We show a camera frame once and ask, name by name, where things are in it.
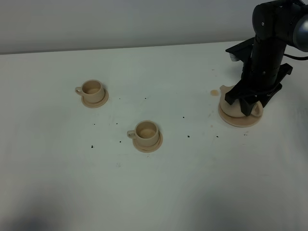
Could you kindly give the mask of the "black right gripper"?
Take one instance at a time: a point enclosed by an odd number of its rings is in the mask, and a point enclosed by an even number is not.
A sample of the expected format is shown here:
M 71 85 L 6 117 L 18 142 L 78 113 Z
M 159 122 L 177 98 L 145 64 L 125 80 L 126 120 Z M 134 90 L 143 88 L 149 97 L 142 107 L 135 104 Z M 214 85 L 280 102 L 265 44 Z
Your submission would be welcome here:
M 257 102 L 265 107 L 282 89 L 283 78 L 293 70 L 289 64 L 282 64 L 286 46 L 287 43 L 278 38 L 254 37 L 251 57 L 243 62 L 241 80 L 226 94 L 226 102 L 231 105 L 240 99 L 241 112 L 245 116 L 251 115 Z

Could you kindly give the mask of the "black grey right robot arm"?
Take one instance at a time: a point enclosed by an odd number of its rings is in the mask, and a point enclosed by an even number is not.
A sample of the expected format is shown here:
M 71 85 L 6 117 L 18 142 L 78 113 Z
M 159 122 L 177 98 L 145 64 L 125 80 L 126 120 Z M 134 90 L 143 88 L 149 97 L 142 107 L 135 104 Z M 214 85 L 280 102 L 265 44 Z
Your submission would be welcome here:
M 308 50 L 308 6 L 301 0 L 275 0 L 254 8 L 255 36 L 226 49 L 233 61 L 242 61 L 240 81 L 225 95 L 232 105 L 239 100 L 244 116 L 252 114 L 257 102 L 266 106 L 291 74 L 292 66 L 282 64 L 286 46 Z

